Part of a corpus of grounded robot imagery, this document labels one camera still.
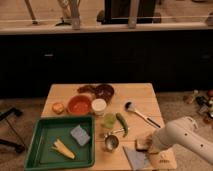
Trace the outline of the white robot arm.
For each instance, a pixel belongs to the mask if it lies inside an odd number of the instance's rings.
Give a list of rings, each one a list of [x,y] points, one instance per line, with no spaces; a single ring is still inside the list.
[[[169,121],[153,132],[149,152],[156,154],[179,144],[213,165],[213,143],[196,134],[197,128],[198,124],[191,117]]]

